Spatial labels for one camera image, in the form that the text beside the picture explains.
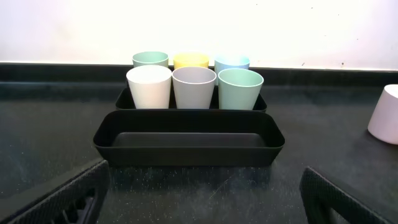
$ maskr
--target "cup rim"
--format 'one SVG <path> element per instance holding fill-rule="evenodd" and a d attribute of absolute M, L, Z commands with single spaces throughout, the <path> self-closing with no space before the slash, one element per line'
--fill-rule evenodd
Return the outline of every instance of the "cup rim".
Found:
<path fill-rule="evenodd" d="M 227 82 L 227 81 L 223 80 L 223 79 L 220 77 L 220 75 L 221 75 L 224 71 L 228 71 L 228 70 L 244 70 L 244 71 L 246 71 L 246 72 L 255 73 L 256 75 L 258 75 L 258 76 L 261 77 L 261 82 L 260 82 L 259 84 L 257 84 L 257 85 L 251 85 L 251 86 L 237 85 L 237 84 L 233 84 L 233 83 Z M 264 83 L 264 78 L 263 78 L 260 74 L 258 74 L 257 72 L 254 72 L 254 71 L 252 71 L 252 70 L 245 69 L 245 68 L 227 68 L 227 69 L 224 69 L 224 70 L 222 70 L 222 71 L 220 71 L 220 72 L 218 73 L 218 79 L 221 80 L 222 82 L 225 82 L 225 83 L 229 84 L 229 85 L 236 86 L 236 87 L 243 87 L 243 88 L 255 87 L 255 86 L 262 85 L 262 84 Z"/>
<path fill-rule="evenodd" d="M 139 60 L 135 60 L 135 59 L 134 59 L 134 57 L 135 57 L 136 55 L 144 54 L 144 53 L 162 53 L 162 54 L 165 54 L 167 57 L 166 57 L 166 59 L 158 60 L 158 61 L 155 61 L 155 62 L 142 62 L 142 61 L 139 61 Z M 139 53 L 136 53 L 136 54 L 134 54 L 134 55 L 132 56 L 132 61 L 133 61 L 133 62 L 145 63 L 145 64 L 148 64 L 148 65 L 153 64 L 153 63 L 164 62 L 164 61 L 166 61 L 166 60 L 168 60 L 168 59 L 169 59 L 169 55 L 168 55 L 168 54 L 166 54 L 165 52 L 158 52 L 158 51 L 139 52 Z"/>
<path fill-rule="evenodd" d="M 395 99 L 398 99 L 398 84 L 389 84 L 384 87 L 384 91 L 386 91 L 389 95 L 393 96 Z"/>
<path fill-rule="evenodd" d="M 131 77 L 129 78 L 129 73 L 132 74 L 133 72 L 137 72 L 137 70 L 147 69 L 149 67 L 167 69 L 170 73 L 169 73 L 169 75 L 167 75 L 167 77 L 165 77 L 163 79 L 156 80 L 155 82 L 137 82 L 137 80 L 132 80 Z M 128 82 L 133 82 L 133 83 L 137 83 L 137 84 L 141 84 L 141 85 L 150 85 L 150 84 L 161 83 L 161 82 L 167 81 L 168 79 L 170 79 L 171 76 L 172 76 L 172 71 L 169 68 L 165 67 L 165 66 L 161 66 L 161 65 L 144 65 L 144 66 L 138 66 L 138 67 L 130 69 L 127 72 L 127 74 L 126 74 L 126 79 L 127 79 Z"/>
<path fill-rule="evenodd" d="M 243 66 L 243 65 L 249 65 L 250 64 L 250 59 L 249 57 L 245 56 L 245 55 L 232 55 L 232 57 L 237 57 L 237 58 L 244 58 L 245 60 L 248 61 L 248 63 L 227 63 L 225 61 L 223 61 L 221 58 L 222 57 L 228 57 L 228 55 L 216 55 L 214 61 L 215 62 L 219 62 L 222 63 L 224 65 L 230 65 L 230 66 Z"/>
<path fill-rule="evenodd" d="M 177 61 L 177 62 L 184 62 L 184 60 L 179 60 L 178 56 L 185 55 L 185 54 L 192 54 L 192 55 L 197 54 L 197 55 L 200 55 L 200 56 L 204 56 L 203 57 L 204 59 L 199 61 L 198 63 L 205 63 L 205 62 L 208 62 L 210 60 L 210 58 L 209 58 L 209 56 L 207 56 L 207 54 L 200 53 L 200 52 L 180 52 L 180 53 L 174 55 L 173 60 Z"/>
<path fill-rule="evenodd" d="M 175 77 L 174 77 L 174 72 L 177 71 L 177 70 L 180 70 L 180 69 L 182 69 L 182 68 L 199 68 L 199 69 L 206 69 L 206 70 L 210 70 L 215 76 L 214 76 L 214 78 L 213 78 L 212 80 L 207 81 L 207 82 L 202 82 L 202 83 L 185 82 L 185 81 L 181 81 L 181 80 L 179 80 L 178 78 L 175 78 Z M 172 72 L 172 77 L 173 77 L 173 79 L 175 79 L 176 81 L 182 82 L 182 83 L 185 83 L 185 84 L 202 85 L 202 84 L 207 84 L 207 83 L 211 83 L 211 82 L 215 81 L 216 78 L 217 78 L 217 74 L 216 74 L 215 71 L 213 71 L 213 70 L 210 69 L 210 68 L 205 68 L 205 67 L 200 67 L 200 66 L 187 66 L 187 67 L 181 67 L 181 68 L 175 69 L 175 70 Z"/>

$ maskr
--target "yellow cup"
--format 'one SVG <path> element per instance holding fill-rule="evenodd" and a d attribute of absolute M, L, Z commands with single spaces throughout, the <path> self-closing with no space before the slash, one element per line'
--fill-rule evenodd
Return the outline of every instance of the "yellow cup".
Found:
<path fill-rule="evenodd" d="M 209 57 L 201 53 L 179 53 L 174 56 L 174 69 L 182 67 L 209 67 Z"/>

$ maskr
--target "tray filled with cups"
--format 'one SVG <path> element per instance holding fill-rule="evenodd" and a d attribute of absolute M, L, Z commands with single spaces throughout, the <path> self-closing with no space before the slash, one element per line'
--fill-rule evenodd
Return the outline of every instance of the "tray filled with cups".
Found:
<path fill-rule="evenodd" d="M 111 166 L 268 166 L 285 139 L 243 56 L 162 52 L 133 56 L 128 88 L 93 143 Z"/>

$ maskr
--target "black tabletop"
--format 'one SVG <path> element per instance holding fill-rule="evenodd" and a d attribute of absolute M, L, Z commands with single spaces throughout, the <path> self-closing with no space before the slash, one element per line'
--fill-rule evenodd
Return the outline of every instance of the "black tabletop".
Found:
<path fill-rule="evenodd" d="M 0 84 L 0 198 L 100 157 L 92 137 L 124 85 Z M 286 139 L 270 167 L 112 168 L 98 223 L 306 223 L 306 166 L 396 208 L 398 147 L 366 130 L 381 91 L 263 86 Z"/>

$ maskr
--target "tray bottom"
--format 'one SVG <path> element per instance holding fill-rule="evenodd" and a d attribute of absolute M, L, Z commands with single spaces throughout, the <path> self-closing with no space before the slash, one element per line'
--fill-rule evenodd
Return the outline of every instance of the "tray bottom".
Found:
<path fill-rule="evenodd" d="M 113 147 L 264 147 L 256 133 L 120 133 Z"/>

